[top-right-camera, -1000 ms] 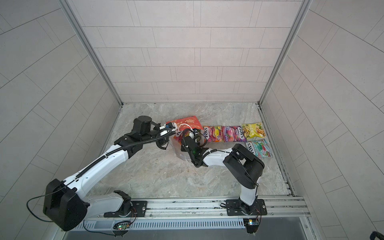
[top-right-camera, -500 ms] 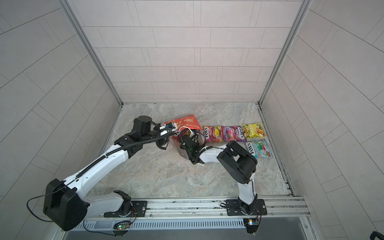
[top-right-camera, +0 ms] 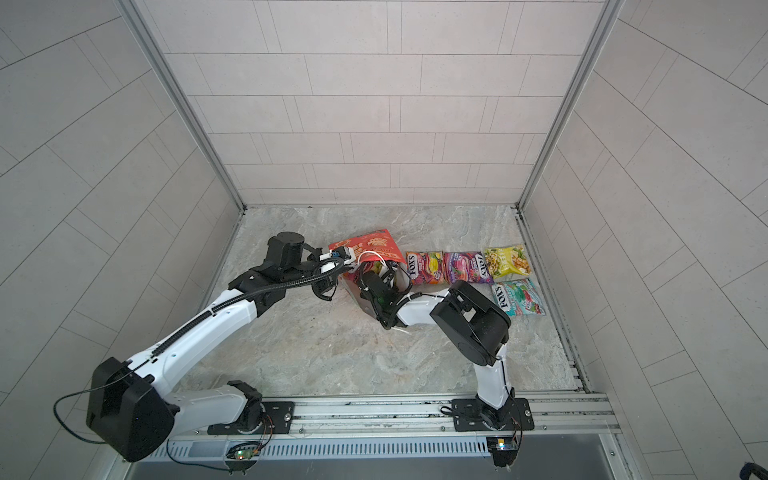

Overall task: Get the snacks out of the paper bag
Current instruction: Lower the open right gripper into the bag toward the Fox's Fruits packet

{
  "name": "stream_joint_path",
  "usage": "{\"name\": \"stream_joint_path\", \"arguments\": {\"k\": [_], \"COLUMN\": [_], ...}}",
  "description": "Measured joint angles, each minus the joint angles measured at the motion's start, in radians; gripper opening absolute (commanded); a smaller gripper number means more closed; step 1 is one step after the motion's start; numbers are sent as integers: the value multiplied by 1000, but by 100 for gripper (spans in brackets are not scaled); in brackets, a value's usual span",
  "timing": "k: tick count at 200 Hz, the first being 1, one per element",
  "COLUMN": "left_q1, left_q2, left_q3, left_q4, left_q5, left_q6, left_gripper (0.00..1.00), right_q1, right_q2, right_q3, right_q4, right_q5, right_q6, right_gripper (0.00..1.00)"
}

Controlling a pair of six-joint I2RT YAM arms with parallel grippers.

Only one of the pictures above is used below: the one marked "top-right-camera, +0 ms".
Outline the red paper gift bag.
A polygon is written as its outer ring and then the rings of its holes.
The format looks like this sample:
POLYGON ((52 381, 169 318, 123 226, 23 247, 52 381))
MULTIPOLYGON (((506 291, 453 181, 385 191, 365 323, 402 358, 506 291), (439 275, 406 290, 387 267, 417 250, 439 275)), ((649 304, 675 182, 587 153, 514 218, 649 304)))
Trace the red paper gift bag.
POLYGON ((363 273, 374 270, 383 275, 389 270, 397 273, 401 279, 400 286, 405 287, 412 282, 406 270, 406 259, 395 240, 387 229, 376 230, 372 233, 360 235, 346 240, 337 241, 328 245, 329 250, 339 246, 351 248, 356 257, 354 269, 340 277, 340 283, 353 298, 357 305, 370 317, 373 316, 370 304, 360 298, 358 280, 363 273))

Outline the orange fruits candy packet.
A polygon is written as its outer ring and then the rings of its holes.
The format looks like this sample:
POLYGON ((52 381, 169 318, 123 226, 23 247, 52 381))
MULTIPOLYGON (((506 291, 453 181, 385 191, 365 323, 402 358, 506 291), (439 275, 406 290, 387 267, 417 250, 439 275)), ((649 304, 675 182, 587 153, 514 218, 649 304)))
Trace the orange fruits candy packet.
POLYGON ((408 275, 414 285, 438 285, 447 282, 441 251, 408 252, 408 275))

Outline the purple raspberry candy packet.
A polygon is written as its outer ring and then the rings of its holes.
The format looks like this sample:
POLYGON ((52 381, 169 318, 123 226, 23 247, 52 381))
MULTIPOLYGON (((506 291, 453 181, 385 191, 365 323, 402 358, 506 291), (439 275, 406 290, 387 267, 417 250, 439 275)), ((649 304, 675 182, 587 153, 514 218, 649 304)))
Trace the purple raspberry candy packet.
POLYGON ((474 284, 494 282, 480 251, 444 252, 443 263, 449 284, 457 281, 474 284))

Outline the yellow green snack packet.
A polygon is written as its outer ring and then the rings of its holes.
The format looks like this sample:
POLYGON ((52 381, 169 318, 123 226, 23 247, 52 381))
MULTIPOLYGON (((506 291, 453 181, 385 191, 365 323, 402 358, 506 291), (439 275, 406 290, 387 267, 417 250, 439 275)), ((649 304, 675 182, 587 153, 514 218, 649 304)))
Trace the yellow green snack packet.
POLYGON ((532 272, 523 244, 486 248, 483 255, 488 271, 494 279, 509 275, 528 276, 532 272))

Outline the teal cherry mint candy packet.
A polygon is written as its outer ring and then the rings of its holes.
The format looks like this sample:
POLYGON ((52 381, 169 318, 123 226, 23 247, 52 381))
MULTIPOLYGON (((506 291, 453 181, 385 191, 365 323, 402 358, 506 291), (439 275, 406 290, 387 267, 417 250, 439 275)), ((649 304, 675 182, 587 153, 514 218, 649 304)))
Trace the teal cherry mint candy packet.
POLYGON ((530 279, 495 283, 491 290, 497 305, 509 317, 545 314, 544 304, 530 279))

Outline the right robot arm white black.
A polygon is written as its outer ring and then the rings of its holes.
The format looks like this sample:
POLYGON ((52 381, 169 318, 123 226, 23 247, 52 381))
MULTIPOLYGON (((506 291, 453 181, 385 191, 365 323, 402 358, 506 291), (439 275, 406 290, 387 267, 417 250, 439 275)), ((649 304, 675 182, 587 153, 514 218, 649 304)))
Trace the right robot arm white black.
POLYGON ((476 417, 492 430, 513 425, 515 406, 505 358, 509 316, 472 284, 458 280, 434 292, 401 291, 373 271, 358 280, 360 297, 370 303, 386 329, 437 326, 459 352, 474 364, 477 377, 476 417))

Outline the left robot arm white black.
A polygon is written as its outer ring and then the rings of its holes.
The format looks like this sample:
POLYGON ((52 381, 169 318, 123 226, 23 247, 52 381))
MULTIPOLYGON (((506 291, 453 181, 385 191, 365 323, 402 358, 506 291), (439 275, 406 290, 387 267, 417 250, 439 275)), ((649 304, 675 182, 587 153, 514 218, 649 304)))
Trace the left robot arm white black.
POLYGON ((201 359, 242 327, 309 286, 331 300, 341 274, 356 255, 348 247, 328 253, 302 235, 281 232, 268 241, 265 260, 240 274, 212 303, 153 346, 125 361, 110 357, 93 372, 87 427, 125 460, 142 460, 170 437, 211 427, 250 434, 269 427, 262 395, 231 380, 222 387, 177 392, 177 383, 201 359))

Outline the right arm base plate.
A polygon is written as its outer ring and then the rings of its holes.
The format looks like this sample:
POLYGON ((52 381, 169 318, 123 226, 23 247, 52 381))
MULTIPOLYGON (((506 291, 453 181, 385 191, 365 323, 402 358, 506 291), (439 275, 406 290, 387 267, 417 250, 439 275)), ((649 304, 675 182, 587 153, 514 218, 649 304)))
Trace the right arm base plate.
POLYGON ((450 406, 440 408, 449 416, 457 432, 532 431, 533 414, 525 398, 509 398, 500 409, 494 409, 479 398, 453 399, 450 406))

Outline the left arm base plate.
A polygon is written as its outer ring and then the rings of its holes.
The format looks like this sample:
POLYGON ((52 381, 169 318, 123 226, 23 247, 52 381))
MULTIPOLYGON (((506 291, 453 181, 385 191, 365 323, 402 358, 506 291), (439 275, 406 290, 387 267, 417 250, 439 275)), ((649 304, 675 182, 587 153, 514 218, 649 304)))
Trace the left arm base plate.
POLYGON ((295 403, 290 401, 261 401, 248 405, 232 423, 214 424, 208 435, 268 435, 287 434, 294 416, 295 403))

